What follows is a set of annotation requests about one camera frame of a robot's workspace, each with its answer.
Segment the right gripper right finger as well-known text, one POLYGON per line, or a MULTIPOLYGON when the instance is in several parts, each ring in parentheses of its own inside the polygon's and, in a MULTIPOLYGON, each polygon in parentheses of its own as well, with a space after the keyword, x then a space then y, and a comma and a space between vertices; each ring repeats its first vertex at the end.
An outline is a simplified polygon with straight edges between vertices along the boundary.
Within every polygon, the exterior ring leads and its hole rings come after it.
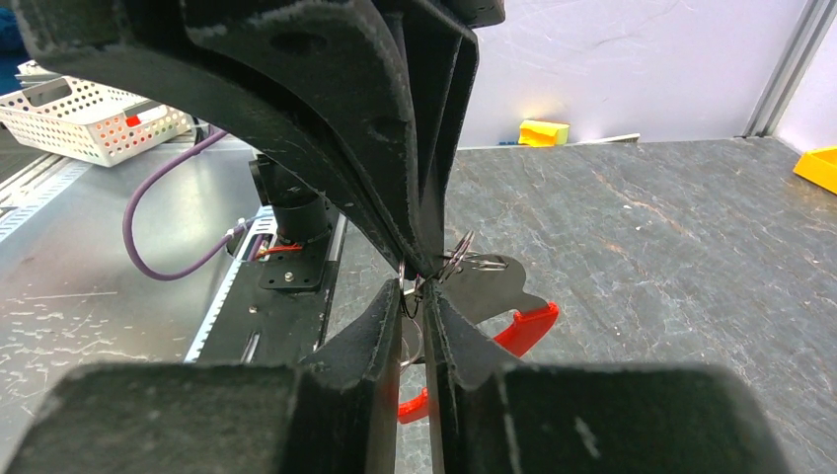
POLYGON ((423 297, 431 447, 446 473, 787 473, 759 403, 705 363, 539 364, 423 297))

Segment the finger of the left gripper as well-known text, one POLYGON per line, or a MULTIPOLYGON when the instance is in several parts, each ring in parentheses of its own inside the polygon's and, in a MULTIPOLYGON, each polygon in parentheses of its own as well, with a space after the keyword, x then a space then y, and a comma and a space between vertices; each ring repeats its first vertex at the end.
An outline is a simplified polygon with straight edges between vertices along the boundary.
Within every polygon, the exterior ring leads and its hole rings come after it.
POLYGON ((43 67, 209 121, 342 211, 393 265, 435 269, 403 14, 372 1, 17 1, 43 67))

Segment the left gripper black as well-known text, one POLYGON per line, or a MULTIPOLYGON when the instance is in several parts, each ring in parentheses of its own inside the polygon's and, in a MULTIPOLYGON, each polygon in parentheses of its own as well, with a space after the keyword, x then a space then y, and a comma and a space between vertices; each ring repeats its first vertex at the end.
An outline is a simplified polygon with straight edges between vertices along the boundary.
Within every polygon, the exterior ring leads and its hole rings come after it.
POLYGON ((503 0, 377 1, 405 59, 418 140, 418 254, 411 276, 442 266, 444 207, 479 53, 474 30, 505 21, 503 0))

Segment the red handled keyring tool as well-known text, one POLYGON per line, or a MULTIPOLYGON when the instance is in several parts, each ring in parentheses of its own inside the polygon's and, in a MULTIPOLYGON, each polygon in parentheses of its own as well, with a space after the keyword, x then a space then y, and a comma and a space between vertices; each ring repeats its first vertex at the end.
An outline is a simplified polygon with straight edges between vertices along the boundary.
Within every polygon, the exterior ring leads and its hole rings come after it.
MULTIPOLYGON (((428 278, 437 280, 460 314, 474 325, 514 310, 510 325, 494 341, 514 356, 524 356, 555 325, 560 309, 555 302, 524 290, 526 271, 517 260, 499 254, 471 250, 475 232, 467 232, 452 250, 443 254, 442 269, 428 278)), ((402 326, 401 373, 423 363, 423 323, 418 316, 405 316, 402 326)), ((401 402, 398 422, 407 425, 428 414, 428 392, 422 388, 415 398, 401 402)))

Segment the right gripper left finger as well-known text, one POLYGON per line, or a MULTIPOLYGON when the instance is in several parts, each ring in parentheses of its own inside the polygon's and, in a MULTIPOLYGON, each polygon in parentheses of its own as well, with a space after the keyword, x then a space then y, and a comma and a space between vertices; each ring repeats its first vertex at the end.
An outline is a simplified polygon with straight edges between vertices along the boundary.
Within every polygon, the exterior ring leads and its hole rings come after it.
POLYGON ((292 365, 100 363, 48 393, 11 473, 389 473, 401 291, 292 365))

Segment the key with black tag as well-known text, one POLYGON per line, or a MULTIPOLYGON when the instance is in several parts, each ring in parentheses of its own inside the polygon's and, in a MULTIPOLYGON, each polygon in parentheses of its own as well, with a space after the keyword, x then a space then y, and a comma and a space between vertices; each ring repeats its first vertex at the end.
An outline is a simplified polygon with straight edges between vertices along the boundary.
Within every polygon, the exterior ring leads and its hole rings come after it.
POLYGON ((400 308, 402 315, 415 320, 419 313, 419 304, 421 302, 421 288, 424 283, 424 277, 421 275, 415 276, 414 279, 406 279, 399 277, 399 289, 401 291, 400 308))

